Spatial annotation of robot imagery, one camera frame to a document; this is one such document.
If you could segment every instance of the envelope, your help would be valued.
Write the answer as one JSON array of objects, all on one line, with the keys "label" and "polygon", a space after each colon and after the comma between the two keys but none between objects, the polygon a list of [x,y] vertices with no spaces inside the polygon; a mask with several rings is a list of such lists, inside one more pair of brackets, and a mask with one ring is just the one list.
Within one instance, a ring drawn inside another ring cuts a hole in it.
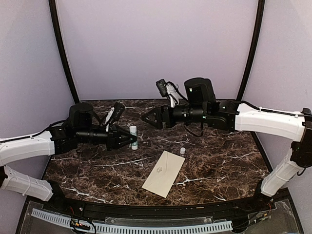
[{"label": "envelope", "polygon": [[184,160],[183,157],[164,151],[142,188],[166,198]]}]

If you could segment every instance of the small white cap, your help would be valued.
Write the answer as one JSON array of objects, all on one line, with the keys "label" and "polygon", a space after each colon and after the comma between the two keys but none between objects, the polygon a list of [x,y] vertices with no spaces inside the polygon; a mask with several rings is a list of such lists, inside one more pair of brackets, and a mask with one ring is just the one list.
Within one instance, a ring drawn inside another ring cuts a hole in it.
[{"label": "small white cap", "polygon": [[185,148],[184,148],[184,147],[182,147],[182,148],[180,149],[180,154],[181,154],[181,155],[185,154]]},{"label": "small white cap", "polygon": [[130,132],[136,132],[137,131],[137,127],[136,126],[130,126],[129,130],[130,130]]}]

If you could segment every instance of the marble surface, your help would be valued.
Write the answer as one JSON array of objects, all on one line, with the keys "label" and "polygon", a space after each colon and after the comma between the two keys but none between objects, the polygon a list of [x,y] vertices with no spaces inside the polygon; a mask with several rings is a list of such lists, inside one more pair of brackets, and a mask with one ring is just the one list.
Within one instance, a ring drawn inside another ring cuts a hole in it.
[{"label": "marble surface", "polygon": [[[81,144],[76,150],[51,159],[44,179],[57,181],[69,198],[120,205],[189,205],[252,196],[256,184],[268,174],[249,132],[228,133],[205,126],[203,137],[194,137],[182,124],[157,130],[141,114],[163,100],[121,100],[126,106],[118,125],[138,129],[138,150],[124,147],[106,151],[105,145]],[[115,101],[90,101],[104,116]],[[199,132],[199,124],[189,128]],[[164,150],[185,161],[167,198],[142,185]]]}]

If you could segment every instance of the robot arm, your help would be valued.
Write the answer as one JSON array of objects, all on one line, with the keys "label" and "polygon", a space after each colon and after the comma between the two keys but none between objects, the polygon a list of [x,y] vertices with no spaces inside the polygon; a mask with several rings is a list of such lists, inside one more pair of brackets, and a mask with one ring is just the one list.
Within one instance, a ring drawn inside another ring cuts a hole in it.
[{"label": "robot arm", "polygon": [[268,197],[275,195],[297,172],[312,166],[312,114],[309,109],[283,112],[248,102],[216,101],[209,79],[193,78],[184,86],[189,104],[156,107],[144,114],[142,120],[158,129],[172,128],[178,122],[197,122],[221,130],[261,132],[293,140],[284,160],[262,181],[261,193]]},{"label": "robot arm", "polygon": [[[112,111],[100,119],[91,105],[79,103],[70,108],[69,117],[61,126],[50,125],[37,134],[0,139],[0,188],[49,201],[60,191],[56,183],[29,177],[6,164],[35,156],[63,154],[76,149],[79,143],[106,144],[108,151],[129,145],[137,140],[136,136],[113,124],[123,110],[124,106],[116,103]],[[99,125],[92,124],[92,117]]]}]

